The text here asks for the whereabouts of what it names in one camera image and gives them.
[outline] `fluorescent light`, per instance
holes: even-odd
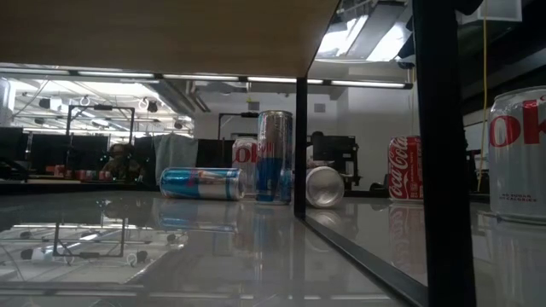
[[[78,72],[85,77],[121,77],[121,78],[153,78],[152,73],[142,72]]]
[[[403,22],[397,22],[375,46],[367,61],[390,61],[398,54],[410,36]]]
[[[0,72],[9,73],[30,73],[30,74],[45,74],[45,75],[69,75],[67,70],[57,69],[31,69],[31,68],[15,68],[15,67],[0,67]]]
[[[379,87],[386,89],[402,89],[405,84],[387,83],[387,82],[369,82],[369,81],[345,81],[333,80],[332,85],[355,86],[355,87]]]
[[[82,111],[82,115],[85,115],[85,116],[91,117],[91,118],[94,118],[94,117],[95,117],[95,115],[93,115],[93,114],[91,114],[91,113],[89,113],[89,112],[87,112],[87,111]]]
[[[250,82],[296,83],[296,78],[248,77]]]
[[[362,31],[362,28],[366,24],[366,21],[368,21],[367,15],[360,16],[360,18],[358,18],[357,23],[352,27],[349,35],[347,35],[347,39],[341,44],[340,48],[338,49],[336,56],[344,55],[347,53],[347,51],[349,51],[349,48],[357,39],[358,34],[360,34],[360,31]]]
[[[323,80],[319,79],[307,79],[307,84],[322,84]]]
[[[108,127],[110,125],[110,123],[108,123],[104,119],[92,119],[91,123],[95,123],[95,124],[100,125],[102,127]]]
[[[164,74],[163,78],[175,78],[184,80],[202,80],[202,81],[239,81],[239,77],[235,76],[219,76],[219,75],[176,75]]]
[[[142,84],[158,84],[159,80],[141,80],[141,79],[120,79],[124,83],[142,83]]]

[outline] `silver can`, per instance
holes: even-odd
[[[258,117],[256,200],[288,204],[292,200],[292,127],[290,112],[265,111]]]
[[[488,125],[492,210],[546,219],[546,87],[498,96]]]
[[[244,187],[241,170],[230,168],[171,167],[161,173],[165,197],[209,200],[240,200]]]
[[[307,171],[305,197],[311,206],[329,208],[340,203],[345,193],[345,184],[340,174],[327,166]]]
[[[240,179],[245,187],[245,196],[256,194],[257,143],[251,137],[240,137],[233,143],[231,167],[240,169]]]

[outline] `ceiling duct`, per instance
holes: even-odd
[[[180,90],[178,86],[171,81],[161,80],[158,84],[143,84],[144,86],[155,90],[161,97],[162,101],[171,108],[172,111],[178,114],[193,114],[195,112],[194,103],[184,94],[184,90]]]

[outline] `can bottom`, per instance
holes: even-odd
[[[546,225],[546,216],[529,216],[523,214],[514,214],[514,213],[505,213],[505,212],[495,212],[496,215],[504,221],[508,222],[519,222],[519,223],[531,223],[537,225]]]

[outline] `black metal post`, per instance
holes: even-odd
[[[453,2],[413,1],[428,302],[472,307],[476,295]],[[449,183],[442,180],[446,177]]]
[[[135,124],[135,108],[130,108],[131,110],[131,126],[129,129],[129,144],[132,144],[133,141],[133,125]]]
[[[72,122],[72,110],[75,106],[68,106],[68,115],[67,115],[67,136],[70,135],[70,123]]]
[[[293,213],[305,217],[305,177],[307,171],[307,77],[296,82],[296,146]]]

